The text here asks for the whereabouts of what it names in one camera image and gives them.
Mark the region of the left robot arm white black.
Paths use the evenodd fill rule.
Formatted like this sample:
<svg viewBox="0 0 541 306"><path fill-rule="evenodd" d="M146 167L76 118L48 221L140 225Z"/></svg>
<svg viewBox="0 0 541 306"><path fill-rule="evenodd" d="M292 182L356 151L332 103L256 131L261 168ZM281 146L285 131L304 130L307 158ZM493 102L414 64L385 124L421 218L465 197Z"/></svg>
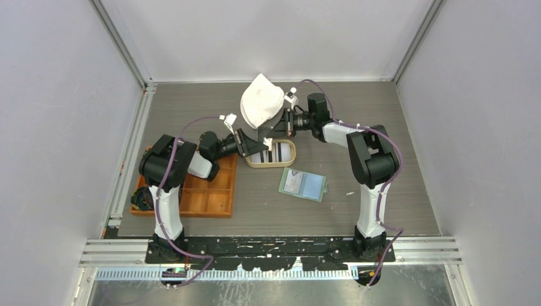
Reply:
<svg viewBox="0 0 541 306"><path fill-rule="evenodd" d="M156 225L149 245L171 263L189 253L180 215L180 193L188 174L212 181L220 170L218 160L238 155L249 157L271 148L270 140L257 141L242 129L220 139L212 131L199 136L199 143L179 137L162 137L142 157L139 174L145 179L154 204Z"/></svg>

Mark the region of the white patterned credit card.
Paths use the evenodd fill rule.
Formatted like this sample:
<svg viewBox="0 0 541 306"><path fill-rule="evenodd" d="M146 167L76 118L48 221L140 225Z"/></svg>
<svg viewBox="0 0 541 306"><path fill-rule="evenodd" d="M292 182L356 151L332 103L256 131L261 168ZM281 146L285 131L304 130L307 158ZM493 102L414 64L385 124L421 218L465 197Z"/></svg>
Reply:
<svg viewBox="0 0 541 306"><path fill-rule="evenodd" d="M292 194L299 194L302 185L303 173L297 170L288 170L283 190Z"/></svg>

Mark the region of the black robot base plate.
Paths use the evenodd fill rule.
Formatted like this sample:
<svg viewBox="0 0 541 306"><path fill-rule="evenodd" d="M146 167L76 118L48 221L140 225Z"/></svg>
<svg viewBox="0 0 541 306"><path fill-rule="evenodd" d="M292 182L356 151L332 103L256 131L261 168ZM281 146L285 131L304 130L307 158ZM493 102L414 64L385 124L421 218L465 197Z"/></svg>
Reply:
<svg viewBox="0 0 541 306"><path fill-rule="evenodd" d="M189 258L171 251L154 251L148 241L147 264L188 263L200 269L213 257L210 269L263 272L291 270L300 261L305 272L346 270L349 263L375 266L379 260L395 260L392 249L383 245L363 248L357 237L187 237Z"/></svg>

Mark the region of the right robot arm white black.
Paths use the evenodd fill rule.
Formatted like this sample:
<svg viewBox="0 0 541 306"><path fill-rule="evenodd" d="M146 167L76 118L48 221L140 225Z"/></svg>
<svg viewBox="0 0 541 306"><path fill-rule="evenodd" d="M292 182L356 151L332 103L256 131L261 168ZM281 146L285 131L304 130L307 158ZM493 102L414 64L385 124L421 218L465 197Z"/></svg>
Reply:
<svg viewBox="0 0 541 306"><path fill-rule="evenodd" d="M371 261L387 252L387 226L384 221L389 187L400 174L403 155L382 125L354 126L332 118L333 111L324 93L307 96L308 107L292 103L283 109L274 124L258 128L258 137L294 137L299 131L310 131L314 138L340 145L348 150L351 169L360 185L360 214L355 225L352 248L356 257Z"/></svg>

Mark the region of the green card holder wallet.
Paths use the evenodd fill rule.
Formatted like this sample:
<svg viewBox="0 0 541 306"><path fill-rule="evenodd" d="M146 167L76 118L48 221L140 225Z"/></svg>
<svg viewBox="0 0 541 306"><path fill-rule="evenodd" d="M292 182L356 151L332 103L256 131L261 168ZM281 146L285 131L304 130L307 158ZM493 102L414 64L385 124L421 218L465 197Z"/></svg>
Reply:
<svg viewBox="0 0 541 306"><path fill-rule="evenodd" d="M290 196L316 201L316 202L322 202L323 195L327 192L327 178L323 175L309 173L305 171L301 171L303 173L302 178L302 185L300 188L299 194L292 194L285 192L283 190L286 173L288 170L295 170L292 168L284 168L283 174L281 176L281 181L279 183L278 192L287 194Z"/></svg>

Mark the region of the beige oval card tray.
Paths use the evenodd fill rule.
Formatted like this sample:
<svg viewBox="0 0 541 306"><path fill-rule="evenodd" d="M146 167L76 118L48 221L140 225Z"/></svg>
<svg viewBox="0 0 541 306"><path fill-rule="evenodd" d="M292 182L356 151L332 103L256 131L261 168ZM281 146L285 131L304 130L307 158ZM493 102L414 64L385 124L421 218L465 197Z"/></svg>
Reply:
<svg viewBox="0 0 541 306"><path fill-rule="evenodd" d="M289 143L291 145L292 160L290 162L281 162L280 143ZM291 140L272 140L271 150L254 154L246 159L248 166L252 168L286 168L291 166L296 159L296 146Z"/></svg>

